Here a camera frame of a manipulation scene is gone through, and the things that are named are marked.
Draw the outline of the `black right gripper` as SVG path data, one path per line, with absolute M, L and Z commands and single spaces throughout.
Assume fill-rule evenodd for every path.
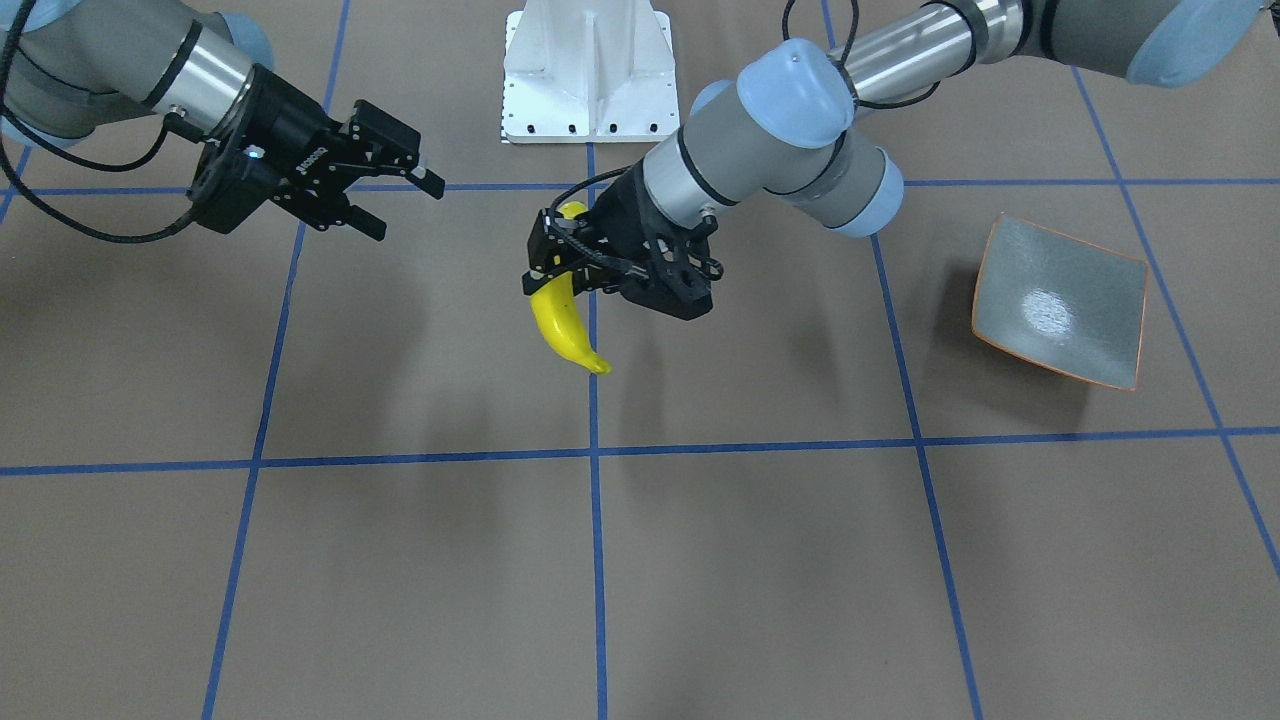
M 421 135 L 367 100 L 348 120 L 332 119 L 319 102 L 264 65 L 250 73 L 238 109 L 197 163 L 188 191 L 195 223 L 223 234 L 265 202 L 316 231 L 349 227 L 381 242 L 387 223 L 353 205 L 329 165 L 356 177 L 396 176 L 433 199 L 445 181 L 428 169 Z

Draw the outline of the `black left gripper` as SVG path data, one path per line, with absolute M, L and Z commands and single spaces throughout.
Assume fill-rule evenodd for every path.
M 602 265 L 602 234 L 611 252 L 630 263 Z M 696 211 L 694 228 L 671 222 L 652 200 L 641 165 L 630 167 L 591 206 L 543 208 L 527 238 L 527 270 L 520 277 L 529 299 L 575 299 L 584 292 L 620 293 L 641 279 L 641 245 L 658 236 L 709 238 L 716 215 Z

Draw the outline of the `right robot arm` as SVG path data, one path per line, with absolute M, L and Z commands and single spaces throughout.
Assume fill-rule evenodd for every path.
M 332 118 L 275 72 L 270 41 L 247 15 L 182 1 L 3 4 L 3 129 L 12 138 L 92 170 L 131 172 L 157 147 L 110 164 L 70 146 L 101 126 L 150 115 L 163 122 L 160 140 L 201 149 L 189 206 L 160 231 L 97 231 L 38 197 L 9 158 L 3 174 L 52 219 L 109 243 L 150 243 L 193 224 L 228 234 L 265 202 L 316 231 L 348 225 L 383 240 L 384 220 L 348 199 L 356 181 L 394 176 L 434 199 L 445 192 L 416 129 L 366 100 L 347 119 Z

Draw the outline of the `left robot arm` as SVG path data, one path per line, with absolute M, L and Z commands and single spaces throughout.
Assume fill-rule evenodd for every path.
M 675 53 L 646 1 L 530 1 L 509 15 L 503 137 L 513 143 L 649 142 L 602 174 L 595 205 L 541 210 L 522 290 L 599 290 L 690 319 L 710 309 L 722 266 L 709 250 L 721 214 L 765 191 L 826 228 L 874 234 L 904 181 L 855 124 L 927 100 L 977 65 L 1034 56 L 1133 85 L 1198 81 L 1242 41 L 1262 1 L 924 1 L 911 14 L 824 49 L 782 42 L 708 85 L 686 117 Z

